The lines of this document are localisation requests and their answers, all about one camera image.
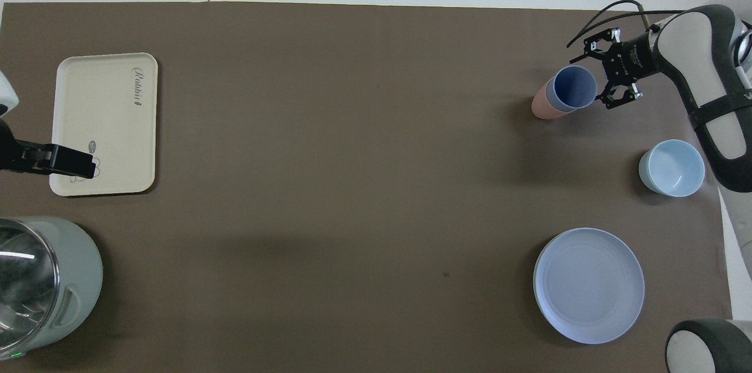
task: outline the brown table mat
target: brown table mat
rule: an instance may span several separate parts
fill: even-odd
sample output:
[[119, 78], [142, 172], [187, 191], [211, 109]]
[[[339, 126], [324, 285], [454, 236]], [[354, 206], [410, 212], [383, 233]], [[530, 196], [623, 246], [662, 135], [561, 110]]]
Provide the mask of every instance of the brown table mat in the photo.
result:
[[[639, 181], [655, 143], [696, 145], [662, 76], [616, 110], [532, 116], [591, 15], [6, 4], [17, 138], [49, 142], [67, 57], [148, 52], [160, 82], [148, 193], [66, 199], [0, 172], [0, 214], [75, 221], [105, 264], [89, 319], [3, 370], [663, 371], [675, 323], [730, 316], [717, 190]], [[543, 245], [578, 226], [644, 270], [642, 314], [609, 344], [559, 335], [532, 293]]]

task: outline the cable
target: cable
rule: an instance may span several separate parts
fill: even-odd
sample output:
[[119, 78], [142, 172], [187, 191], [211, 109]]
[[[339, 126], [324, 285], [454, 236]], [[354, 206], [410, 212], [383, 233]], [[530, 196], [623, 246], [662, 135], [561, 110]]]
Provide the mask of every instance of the cable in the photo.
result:
[[[608, 9], [614, 7], [614, 6], [618, 6], [619, 4], [623, 4], [623, 3], [634, 4], [634, 6], [637, 6], [637, 11], [638, 12], [644, 12], [644, 10], [645, 10], [645, 8], [642, 7], [642, 4], [639, 1], [636, 1], [636, 0], [619, 0], [619, 1], [614, 1], [613, 3], [609, 4], [609, 6], [606, 6], [603, 9], [600, 9], [599, 12], [597, 12], [593, 17], [591, 17], [590, 20], [587, 21], [587, 23], [585, 24], [585, 26], [582, 27], [582, 29], [580, 30], [579, 33], [581, 33], [582, 31], [585, 30], [585, 28], [587, 28], [588, 26], [590, 26], [590, 23], [593, 22], [594, 20], [598, 19], [598, 16], [602, 15], [606, 10], [608, 10]], [[642, 23], [645, 25], [645, 31], [647, 31], [647, 29], [650, 27], [650, 22], [648, 22], [646, 15], [642, 15]]]
[[567, 43], [566, 46], [567, 48], [569, 48], [570, 46], [572, 46], [572, 43], [574, 43], [574, 41], [577, 41], [577, 38], [580, 38], [581, 36], [598, 28], [601, 25], [607, 24], [617, 19], [628, 18], [631, 16], [642, 16], [642, 15], [675, 15], [675, 14], [681, 14], [682, 12], [684, 12], [684, 10], [643, 10], [641, 12], [631, 12], [630, 14], [615, 15], [615, 16], [610, 17], [609, 19], [604, 19], [601, 22], [598, 22], [597, 24], [591, 25], [590, 27], [585, 28], [584, 30], [580, 31], [580, 33], [578, 33], [577, 36], [572, 38], [571, 41], [569, 41], [569, 43]]

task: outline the strap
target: strap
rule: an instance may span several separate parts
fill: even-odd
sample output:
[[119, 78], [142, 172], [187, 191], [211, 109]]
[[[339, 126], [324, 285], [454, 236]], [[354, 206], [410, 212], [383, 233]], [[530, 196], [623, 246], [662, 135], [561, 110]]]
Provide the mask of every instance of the strap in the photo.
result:
[[752, 106], [752, 89], [716, 98], [690, 112], [692, 129], [698, 129], [713, 119], [749, 106]]

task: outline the kettle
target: kettle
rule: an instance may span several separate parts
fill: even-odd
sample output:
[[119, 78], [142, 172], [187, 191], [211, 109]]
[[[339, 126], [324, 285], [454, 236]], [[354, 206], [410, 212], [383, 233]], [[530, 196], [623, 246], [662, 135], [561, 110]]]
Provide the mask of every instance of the kettle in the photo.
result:
[[58, 217], [0, 217], [0, 360], [64, 338], [102, 290], [102, 258]]

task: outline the cup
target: cup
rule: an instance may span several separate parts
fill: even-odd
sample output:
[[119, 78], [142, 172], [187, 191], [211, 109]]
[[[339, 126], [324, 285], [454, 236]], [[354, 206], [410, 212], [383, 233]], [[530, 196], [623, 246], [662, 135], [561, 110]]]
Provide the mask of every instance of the cup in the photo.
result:
[[583, 109], [593, 103], [598, 83], [593, 74], [578, 65], [558, 71], [532, 98], [532, 114], [540, 119], [554, 119]]
[[703, 185], [704, 162], [695, 147], [682, 140], [666, 140], [644, 154], [639, 164], [642, 183], [655, 193], [686, 197]]

